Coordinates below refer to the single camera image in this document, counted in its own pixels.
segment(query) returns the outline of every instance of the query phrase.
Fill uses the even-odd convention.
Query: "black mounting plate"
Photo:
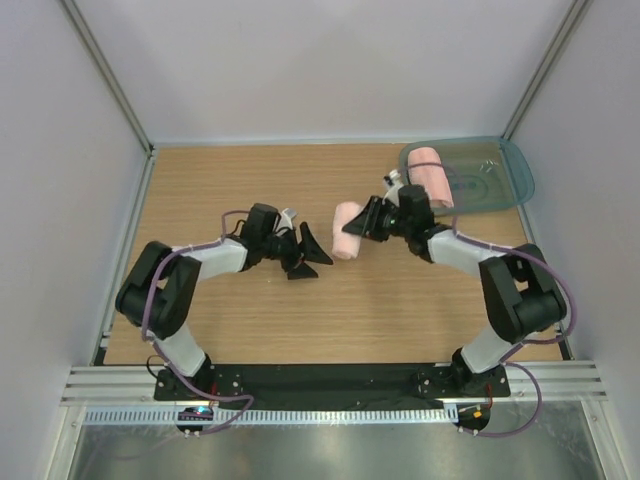
[[[212,392],[224,396],[251,394],[255,397],[252,408],[257,410],[442,408],[442,399],[486,397],[487,384],[494,398],[511,395],[503,367],[482,378],[475,391],[457,388],[450,367],[443,364],[216,365],[213,372]],[[167,369],[158,374],[154,398],[197,400]],[[232,402],[225,408],[239,409],[243,404]]]

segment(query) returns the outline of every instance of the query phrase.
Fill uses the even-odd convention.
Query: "plastic tray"
[[[529,165],[520,149],[507,140],[472,137],[411,143],[402,149],[399,160],[407,184],[411,183],[406,174],[409,153],[420,147],[438,152],[449,179],[454,207],[436,208],[437,215],[506,210],[533,196]]]

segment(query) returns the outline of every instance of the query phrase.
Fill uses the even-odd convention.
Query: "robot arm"
[[[414,255],[482,282],[489,326],[453,355],[452,373],[460,386],[491,372],[514,345],[564,318],[567,307],[555,280],[518,256],[520,251],[544,261],[537,246],[525,244],[503,253],[475,245],[435,221],[422,186],[402,185],[397,172],[385,177],[385,184],[385,197],[372,196],[342,230],[378,242],[403,237]]]
[[[208,391],[213,383],[211,360],[198,346],[186,323],[196,284],[224,273],[248,270],[262,259],[280,260],[290,280],[317,278],[307,262],[331,265],[306,223],[298,242],[293,219],[296,212],[255,204],[239,235],[185,251],[160,242],[144,248],[116,298],[116,310],[135,326],[142,326],[152,279],[163,260],[175,255],[163,269],[164,288],[156,287],[147,333],[175,368],[197,388]]]

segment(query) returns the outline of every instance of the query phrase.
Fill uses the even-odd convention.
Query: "wooden table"
[[[220,215],[267,203],[298,211],[331,251],[337,204],[384,194],[382,176],[403,145],[176,148],[158,156],[132,254],[160,240],[208,242]],[[235,218],[229,228],[235,225]],[[459,228],[499,244],[524,243],[517,211],[467,215]],[[479,280],[431,265],[401,239],[363,241],[356,260],[313,265],[320,278],[287,281],[279,262],[200,283],[188,322],[214,363],[447,361],[488,325]],[[152,349],[118,316],[106,364],[141,364]],[[520,360],[558,360],[555,346],[531,346]]]

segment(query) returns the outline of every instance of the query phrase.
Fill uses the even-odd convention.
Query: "metal floor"
[[[496,404],[487,431],[510,430],[532,403]],[[548,402],[521,435],[496,440],[449,424],[240,427],[185,440],[168,426],[85,426],[74,480],[590,480],[605,475],[580,402]],[[169,437],[160,448],[149,450]],[[117,460],[118,455],[138,455]]]

